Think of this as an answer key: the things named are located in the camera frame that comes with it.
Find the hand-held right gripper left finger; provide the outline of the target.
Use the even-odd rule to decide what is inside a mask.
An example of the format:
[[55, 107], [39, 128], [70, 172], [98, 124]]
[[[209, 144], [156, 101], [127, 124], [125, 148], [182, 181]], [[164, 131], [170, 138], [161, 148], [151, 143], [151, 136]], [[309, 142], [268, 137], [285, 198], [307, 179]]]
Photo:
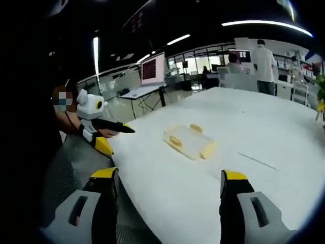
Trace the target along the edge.
[[118, 168], [93, 173], [55, 210], [54, 219], [40, 231], [50, 243], [117, 243]]

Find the person's left hand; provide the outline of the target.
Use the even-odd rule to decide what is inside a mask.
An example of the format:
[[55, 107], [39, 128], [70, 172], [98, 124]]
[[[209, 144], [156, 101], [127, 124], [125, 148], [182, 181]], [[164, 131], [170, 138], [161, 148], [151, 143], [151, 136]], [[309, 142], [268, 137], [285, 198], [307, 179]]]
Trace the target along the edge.
[[98, 129], [98, 132], [101, 133], [105, 138], [112, 138], [119, 134], [119, 132], [111, 131], [108, 129]]

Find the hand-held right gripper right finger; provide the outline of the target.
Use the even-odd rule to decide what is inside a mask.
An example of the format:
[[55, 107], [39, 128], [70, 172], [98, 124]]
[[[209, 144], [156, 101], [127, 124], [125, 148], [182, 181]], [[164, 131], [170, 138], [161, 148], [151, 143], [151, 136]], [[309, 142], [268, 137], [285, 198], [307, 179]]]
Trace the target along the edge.
[[281, 210], [237, 171], [221, 171], [219, 214], [221, 243], [289, 243], [295, 234]]

